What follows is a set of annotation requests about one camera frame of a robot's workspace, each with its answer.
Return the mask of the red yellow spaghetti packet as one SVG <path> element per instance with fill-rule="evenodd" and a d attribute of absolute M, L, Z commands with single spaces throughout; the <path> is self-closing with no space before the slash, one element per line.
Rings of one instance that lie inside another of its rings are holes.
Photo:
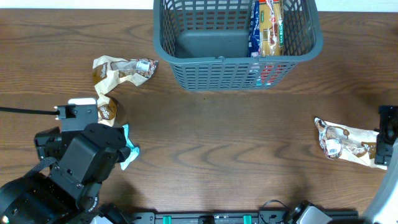
<path fill-rule="evenodd" d="M 261 57 L 281 56 L 284 51 L 283 0 L 259 0 Z"/>

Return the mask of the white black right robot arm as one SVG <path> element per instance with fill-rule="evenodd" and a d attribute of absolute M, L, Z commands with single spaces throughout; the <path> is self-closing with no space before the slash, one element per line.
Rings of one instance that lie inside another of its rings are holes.
<path fill-rule="evenodd" d="M 285 223 L 397 223 L 397 107 L 380 106 L 379 127 L 351 128 L 315 118 L 320 146 L 330 159 L 343 159 L 387 170 L 376 196 L 361 216 L 326 211 L 304 201 L 285 216 Z"/>

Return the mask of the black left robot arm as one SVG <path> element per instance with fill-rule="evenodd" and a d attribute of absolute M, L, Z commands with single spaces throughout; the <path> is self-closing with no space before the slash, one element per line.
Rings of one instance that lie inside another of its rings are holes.
<path fill-rule="evenodd" d="M 123 128 L 53 128 L 34 144 L 40 162 L 1 187 L 1 223 L 91 223 L 102 183 L 130 155 Z"/>

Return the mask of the beige snack bag right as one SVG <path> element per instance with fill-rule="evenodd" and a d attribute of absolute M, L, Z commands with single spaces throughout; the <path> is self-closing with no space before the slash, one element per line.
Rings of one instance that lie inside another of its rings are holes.
<path fill-rule="evenodd" d="M 375 163 L 378 132 L 351 128 L 318 117 L 314 119 L 314 123 L 319 132 L 320 147 L 327 158 L 387 170 L 386 166 Z"/>

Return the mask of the beige brown snack bag lower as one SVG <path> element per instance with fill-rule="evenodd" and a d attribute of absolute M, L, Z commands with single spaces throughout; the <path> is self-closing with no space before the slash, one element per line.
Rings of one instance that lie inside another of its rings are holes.
<path fill-rule="evenodd" d="M 113 126 L 116 119 L 118 106 L 114 100 L 102 93 L 99 94 L 98 104 L 98 122 L 108 126 Z"/>

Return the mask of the beige brown snack bag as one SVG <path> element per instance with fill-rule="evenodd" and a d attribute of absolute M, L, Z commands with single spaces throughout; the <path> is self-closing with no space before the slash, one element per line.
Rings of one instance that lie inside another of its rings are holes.
<path fill-rule="evenodd" d="M 158 60 L 101 56 L 93 61 L 93 83 L 97 94 L 106 95 L 123 82 L 139 86 L 155 73 Z"/>
<path fill-rule="evenodd" d="M 98 122 L 108 126 L 113 126 L 116 119 L 118 106 L 114 100 L 102 93 L 99 94 L 98 104 Z"/>

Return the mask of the teal white small packet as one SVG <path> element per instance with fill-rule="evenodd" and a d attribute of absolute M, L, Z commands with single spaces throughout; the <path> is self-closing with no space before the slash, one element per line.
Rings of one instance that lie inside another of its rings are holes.
<path fill-rule="evenodd" d="M 126 139 L 126 147 L 129 148 L 130 154 L 124 162 L 120 163 L 120 165 L 122 170 L 126 170 L 129 164 L 138 157 L 140 153 L 140 148 L 133 145 L 132 141 L 129 138 L 129 125 L 128 124 L 123 125 L 123 129 L 124 129 L 124 137 Z"/>

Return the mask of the beige brown snack bag upper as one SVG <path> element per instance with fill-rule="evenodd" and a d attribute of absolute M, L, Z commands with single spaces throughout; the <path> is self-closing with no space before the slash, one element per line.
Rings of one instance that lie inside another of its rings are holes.
<path fill-rule="evenodd" d="M 101 56 L 93 61 L 93 83 L 97 94 L 106 95 L 123 82 L 139 86 L 155 73 L 158 60 Z"/>

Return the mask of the grey plastic mesh basket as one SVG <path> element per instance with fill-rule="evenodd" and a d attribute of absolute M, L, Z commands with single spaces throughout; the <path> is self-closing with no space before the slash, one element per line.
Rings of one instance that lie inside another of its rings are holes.
<path fill-rule="evenodd" d="M 253 0 L 155 0 L 154 47 L 191 91 L 270 88 L 323 47 L 314 0 L 283 0 L 281 56 L 248 57 Z"/>

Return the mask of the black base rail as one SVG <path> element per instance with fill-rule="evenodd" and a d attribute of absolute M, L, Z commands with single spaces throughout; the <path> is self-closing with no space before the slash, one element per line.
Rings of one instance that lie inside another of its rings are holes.
<path fill-rule="evenodd" d="M 286 210 L 260 210 L 258 212 L 231 212 L 231 213 L 134 213 L 133 224 L 202 224 L 202 223 L 282 223 L 288 215 Z"/>

